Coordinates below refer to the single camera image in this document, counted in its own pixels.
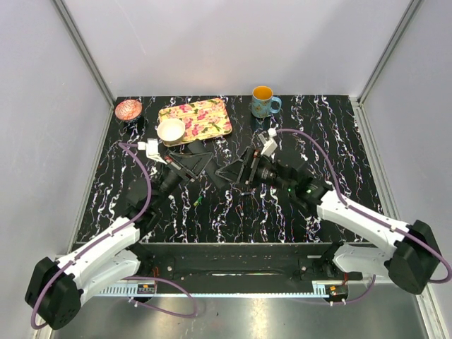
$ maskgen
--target marble pattern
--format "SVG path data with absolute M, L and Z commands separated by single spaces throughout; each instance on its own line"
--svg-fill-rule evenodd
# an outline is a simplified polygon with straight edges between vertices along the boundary
M 107 228 L 125 206 L 124 190 L 137 177 L 139 167 L 122 151 L 118 141 L 136 143 L 155 138 L 160 109 L 212 97 L 133 97 L 143 103 L 142 117 L 124 124 L 113 118 L 107 132 L 93 186 L 76 237 L 86 242 Z M 301 129 L 313 136 L 329 154 L 342 192 L 364 206 L 381 212 L 352 106 L 343 95 L 283 95 L 282 109 L 271 118 L 256 119 L 249 110 L 251 96 L 223 96 L 233 131 L 230 135 L 205 141 L 219 166 L 239 157 L 249 145 L 260 146 L 257 135 L 268 129 Z M 125 100 L 119 98 L 117 103 Z M 291 165 L 308 160 L 310 171 L 327 182 L 331 176 L 326 162 L 309 142 L 286 133 L 278 138 L 275 158 Z M 159 145 L 160 152 L 166 147 Z M 186 151 L 186 146 L 176 150 Z M 151 176 L 157 167 L 143 152 L 138 154 Z M 241 189 L 227 185 L 218 190 L 206 175 L 198 181 L 179 185 L 161 207 L 163 218 L 143 242 L 331 242 L 363 239 L 343 227 L 303 215 L 284 192 L 262 186 L 242 196 Z M 199 196 L 201 204 L 194 206 Z

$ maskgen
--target blue mug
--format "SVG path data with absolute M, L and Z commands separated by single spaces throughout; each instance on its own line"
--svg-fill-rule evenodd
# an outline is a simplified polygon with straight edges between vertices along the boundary
M 271 104 L 277 102 L 278 108 L 271 108 Z M 273 91 L 267 86 L 259 86 L 253 89 L 253 98 L 251 99 L 251 113 L 256 118 L 266 118 L 281 110 L 281 99 L 273 97 Z

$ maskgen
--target yellow tray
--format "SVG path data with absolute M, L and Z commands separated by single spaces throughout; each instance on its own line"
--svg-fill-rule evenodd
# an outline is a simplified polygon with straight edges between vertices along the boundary
M 158 116 L 160 122 L 165 119 L 178 118 L 185 123 L 184 137 L 177 145 L 190 143 L 196 139 L 203 140 L 225 136 L 232 132 L 225 103 L 219 97 L 164 108 L 158 112 Z

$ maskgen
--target metal floor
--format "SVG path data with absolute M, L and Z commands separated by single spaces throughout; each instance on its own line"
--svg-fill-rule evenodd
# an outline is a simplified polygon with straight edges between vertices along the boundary
M 352 297 L 364 291 L 353 285 Z M 357 304 L 314 306 L 292 299 L 199 299 L 201 315 L 181 319 L 144 308 L 126 299 L 90 300 L 53 339 L 420 339 L 428 338 L 416 298 L 393 285 L 376 285 Z M 192 312 L 187 299 L 160 298 L 152 303 L 177 312 Z

